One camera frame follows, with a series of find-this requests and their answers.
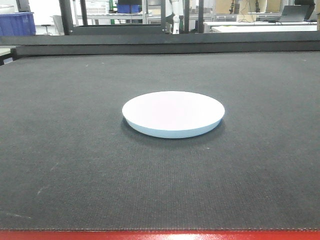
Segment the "chair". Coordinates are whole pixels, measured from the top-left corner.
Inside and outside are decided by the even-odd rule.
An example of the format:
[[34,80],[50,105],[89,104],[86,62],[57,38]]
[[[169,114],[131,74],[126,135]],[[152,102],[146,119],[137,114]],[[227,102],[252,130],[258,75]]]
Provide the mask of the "chair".
[[61,15],[53,15],[52,18],[53,18],[53,22],[54,22],[55,29],[56,29],[57,33],[59,35],[65,35]]

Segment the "glass panel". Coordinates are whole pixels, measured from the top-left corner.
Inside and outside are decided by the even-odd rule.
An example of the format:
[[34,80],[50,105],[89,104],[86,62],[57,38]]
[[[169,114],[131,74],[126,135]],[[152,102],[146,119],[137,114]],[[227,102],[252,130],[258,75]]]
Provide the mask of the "glass panel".
[[[80,0],[71,0],[73,22],[83,26]],[[86,0],[89,26],[161,23],[161,0]]]

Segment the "white wall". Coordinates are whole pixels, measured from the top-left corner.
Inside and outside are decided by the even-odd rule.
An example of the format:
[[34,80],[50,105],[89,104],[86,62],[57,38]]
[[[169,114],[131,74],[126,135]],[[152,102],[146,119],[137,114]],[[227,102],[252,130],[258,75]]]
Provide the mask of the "white wall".
[[16,13],[18,12],[18,6],[17,6],[17,1],[16,0],[0,0],[0,5],[13,5],[14,6],[14,11]]
[[51,16],[61,15],[59,0],[29,0],[29,5],[35,25],[53,24]]

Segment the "table surface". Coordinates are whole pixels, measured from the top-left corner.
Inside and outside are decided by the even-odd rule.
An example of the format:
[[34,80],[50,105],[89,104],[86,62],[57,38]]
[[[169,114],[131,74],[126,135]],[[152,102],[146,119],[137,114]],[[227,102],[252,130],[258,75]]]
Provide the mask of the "table surface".
[[0,48],[0,56],[7,55],[10,53],[11,53],[10,48]]
[[316,22],[299,21],[299,22],[267,22],[267,21],[255,21],[255,22],[238,22],[238,21],[205,21],[204,25],[219,27],[219,26],[300,26],[300,25],[317,25]]
[[[0,66],[0,229],[320,229],[320,52],[30,57]],[[226,110],[160,139],[129,99]]]
[[256,25],[256,26],[213,26],[214,33],[263,33],[263,32],[309,32],[317,31],[317,25]]

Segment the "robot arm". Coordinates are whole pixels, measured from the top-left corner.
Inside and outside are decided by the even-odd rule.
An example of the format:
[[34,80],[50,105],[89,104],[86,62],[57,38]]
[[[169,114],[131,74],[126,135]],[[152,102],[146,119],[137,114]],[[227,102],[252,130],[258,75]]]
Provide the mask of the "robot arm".
[[180,16],[184,15],[183,0],[167,0],[166,1],[166,17],[172,15],[173,18],[173,32],[172,34],[179,34]]

